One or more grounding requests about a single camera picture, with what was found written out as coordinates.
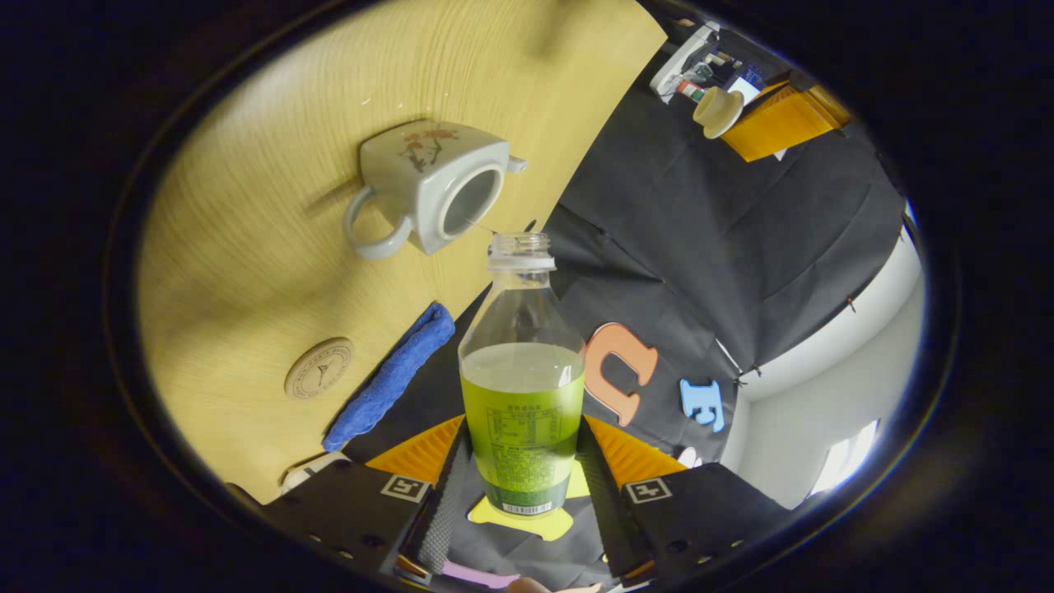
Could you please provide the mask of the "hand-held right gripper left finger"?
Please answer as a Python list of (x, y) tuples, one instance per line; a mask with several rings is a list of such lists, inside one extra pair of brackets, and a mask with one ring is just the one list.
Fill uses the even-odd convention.
[(429, 582), (443, 574), (469, 462), (468, 427), (458, 414), (372, 461), (339, 454), (261, 514), (354, 570)]

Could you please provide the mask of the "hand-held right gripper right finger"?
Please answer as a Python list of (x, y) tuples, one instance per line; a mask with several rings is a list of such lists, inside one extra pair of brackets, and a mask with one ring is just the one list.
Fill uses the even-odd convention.
[(580, 424), (577, 460), (609, 571), (625, 586), (718, 567), (790, 518), (724, 464), (686, 468), (591, 416)]

